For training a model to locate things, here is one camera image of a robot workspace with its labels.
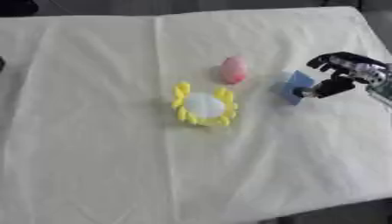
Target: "table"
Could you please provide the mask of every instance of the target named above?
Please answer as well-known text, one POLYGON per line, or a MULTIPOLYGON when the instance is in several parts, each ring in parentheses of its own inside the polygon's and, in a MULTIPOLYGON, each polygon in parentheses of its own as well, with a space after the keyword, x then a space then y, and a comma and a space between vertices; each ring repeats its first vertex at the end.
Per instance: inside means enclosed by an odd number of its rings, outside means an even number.
POLYGON ((321 53, 391 61, 352 8, 2 19, 0 222, 238 223, 392 195, 390 114, 361 87, 293 108, 269 91, 321 53), (172 86, 213 91, 241 55, 228 128, 172 86))

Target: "floor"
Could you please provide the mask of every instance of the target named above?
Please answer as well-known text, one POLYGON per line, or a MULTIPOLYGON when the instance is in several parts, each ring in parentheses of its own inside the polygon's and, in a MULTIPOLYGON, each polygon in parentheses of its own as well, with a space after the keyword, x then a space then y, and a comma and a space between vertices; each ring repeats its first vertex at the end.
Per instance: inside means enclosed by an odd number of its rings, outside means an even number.
MULTIPOLYGON (((220 11, 320 6, 323 0, 35 0, 38 16, 60 15, 163 15, 191 11, 220 11)), ((357 0, 330 0, 330 5, 352 5, 357 0)), ((374 31, 392 50, 392 1, 364 0, 364 16, 374 31)), ((379 200, 302 213, 268 224, 389 224, 392 203, 379 200)))

